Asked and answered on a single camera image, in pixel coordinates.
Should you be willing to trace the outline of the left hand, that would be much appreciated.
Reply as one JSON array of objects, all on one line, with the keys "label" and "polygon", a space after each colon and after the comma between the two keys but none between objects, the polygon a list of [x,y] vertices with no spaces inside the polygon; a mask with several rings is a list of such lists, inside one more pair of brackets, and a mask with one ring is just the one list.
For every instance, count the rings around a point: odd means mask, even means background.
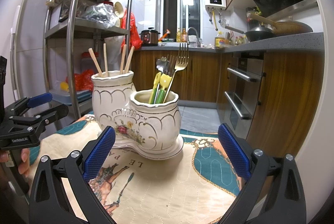
[{"label": "left hand", "polygon": [[[16,163],[18,167],[19,174],[24,175],[25,177],[29,175],[29,169],[30,169],[29,156],[30,156],[29,149],[24,148],[20,151],[20,160],[15,158],[13,159],[14,163]],[[6,163],[9,160],[10,160],[9,151],[1,150],[1,163]]]}]

